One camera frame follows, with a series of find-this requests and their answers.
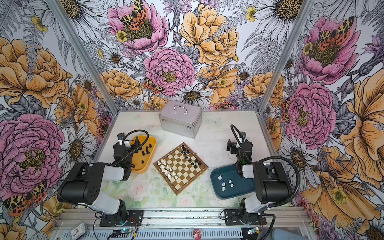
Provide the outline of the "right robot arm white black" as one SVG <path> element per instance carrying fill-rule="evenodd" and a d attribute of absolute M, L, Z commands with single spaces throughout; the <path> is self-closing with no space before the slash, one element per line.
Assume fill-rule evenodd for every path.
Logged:
<path fill-rule="evenodd" d="M 253 144 L 246 139 L 246 133 L 234 134 L 236 142 L 228 141 L 227 150 L 237 157 L 235 173 L 243 180 L 251 182 L 241 186 L 251 186 L 254 192 L 242 199 L 237 210 L 225 210 L 226 224 L 262 225 L 265 224 L 265 211 L 290 202 L 300 186 L 300 173 L 294 163 L 281 156 L 267 157 L 252 161 Z M 294 169 L 297 185 L 293 189 L 284 170 L 283 163 Z"/>

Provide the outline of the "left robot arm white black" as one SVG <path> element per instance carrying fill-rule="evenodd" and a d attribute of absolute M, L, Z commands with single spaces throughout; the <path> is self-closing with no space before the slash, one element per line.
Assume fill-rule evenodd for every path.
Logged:
<path fill-rule="evenodd" d="M 85 164 L 77 163 L 68 171 L 60 185 L 57 198 L 60 202 L 82 205 L 101 214 L 101 226 L 123 226 L 129 216 L 125 202 L 115 199 L 102 191 L 105 181 L 126 181 L 132 168 L 133 154 L 140 146 L 136 138 L 127 141 L 123 134 L 118 134 L 119 141 L 114 144 L 114 162 Z"/>

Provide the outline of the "wooden chess board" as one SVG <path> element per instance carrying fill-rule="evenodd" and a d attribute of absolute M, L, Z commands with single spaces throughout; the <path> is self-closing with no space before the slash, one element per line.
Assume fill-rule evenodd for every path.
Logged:
<path fill-rule="evenodd" d="M 208 170 L 206 163 L 186 143 L 155 161 L 154 167 L 175 195 Z"/>

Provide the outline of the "yellow plastic tray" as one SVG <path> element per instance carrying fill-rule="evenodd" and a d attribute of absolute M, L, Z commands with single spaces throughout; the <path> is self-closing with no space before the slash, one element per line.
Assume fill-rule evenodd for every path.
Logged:
<path fill-rule="evenodd" d="M 143 145 L 142 149 L 137 153 L 133 154 L 132 163 L 134 167 L 132 168 L 132 172 L 136 174 L 145 173 L 150 163 L 152 162 L 152 158 L 157 149 L 157 140 L 156 138 L 149 136 L 147 142 Z"/>

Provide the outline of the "teal plastic tray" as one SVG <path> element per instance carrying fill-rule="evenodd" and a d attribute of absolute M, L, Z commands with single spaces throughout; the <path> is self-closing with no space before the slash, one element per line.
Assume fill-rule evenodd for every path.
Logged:
<path fill-rule="evenodd" d="M 235 165 L 227 165 L 211 172 L 211 182 L 216 196 L 227 200 L 255 191 L 253 179 L 238 175 Z"/>

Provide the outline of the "silver aluminium case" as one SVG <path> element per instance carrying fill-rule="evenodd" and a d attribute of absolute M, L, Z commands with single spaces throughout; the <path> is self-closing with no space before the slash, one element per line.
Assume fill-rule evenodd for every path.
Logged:
<path fill-rule="evenodd" d="M 162 129 L 194 139 L 202 123 L 202 109 L 169 101 L 159 113 Z"/>

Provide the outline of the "small white clock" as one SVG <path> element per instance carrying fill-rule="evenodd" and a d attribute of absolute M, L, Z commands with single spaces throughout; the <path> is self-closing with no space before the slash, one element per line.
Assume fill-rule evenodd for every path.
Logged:
<path fill-rule="evenodd" d="M 87 224 L 80 222 L 76 227 L 70 230 L 71 240 L 78 240 L 88 232 Z"/>

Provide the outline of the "small red white object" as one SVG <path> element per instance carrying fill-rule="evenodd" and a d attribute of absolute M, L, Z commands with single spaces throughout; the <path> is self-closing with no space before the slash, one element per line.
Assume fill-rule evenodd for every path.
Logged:
<path fill-rule="evenodd" d="M 202 230 L 194 229 L 193 230 L 193 239 L 194 240 L 201 240 L 202 239 Z"/>

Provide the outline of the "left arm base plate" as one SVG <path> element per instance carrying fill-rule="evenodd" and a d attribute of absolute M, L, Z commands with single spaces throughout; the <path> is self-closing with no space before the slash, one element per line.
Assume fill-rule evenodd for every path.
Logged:
<path fill-rule="evenodd" d="M 140 227 L 144 210 L 127 210 L 123 216 L 119 214 L 105 215 L 100 220 L 100 227 Z"/>

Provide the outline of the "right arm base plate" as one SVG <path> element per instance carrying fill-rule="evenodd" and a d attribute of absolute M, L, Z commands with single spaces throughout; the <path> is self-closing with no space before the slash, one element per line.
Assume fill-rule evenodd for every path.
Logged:
<path fill-rule="evenodd" d="M 226 226 L 261 226 L 266 225 L 266 218 L 259 214 L 241 213 L 239 209 L 224 209 Z"/>

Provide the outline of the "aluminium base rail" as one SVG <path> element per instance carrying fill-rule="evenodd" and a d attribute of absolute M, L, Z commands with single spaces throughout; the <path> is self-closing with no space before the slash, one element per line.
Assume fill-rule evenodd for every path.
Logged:
<path fill-rule="evenodd" d="M 230 228 L 225 220 L 223 208 L 146 208 L 138 220 L 140 230 L 144 229 L 207 229 Z M 310 227 L 310 220 L 302 207 L 278 207 L 266 211 L 266 214 L 274 214 L 276 220 L 274 227 L 300 228 Z M 100 226 L 100 220 L 95 217 L 95 212 L 89 209 L 64 210 L 57 220 L 55 230 L 70 230 L 80 223 L 87 225 L 89 230 L 94 226 L 98 229 L 122 229 L 133 228 L 131 224 L 112 224 Z"/>

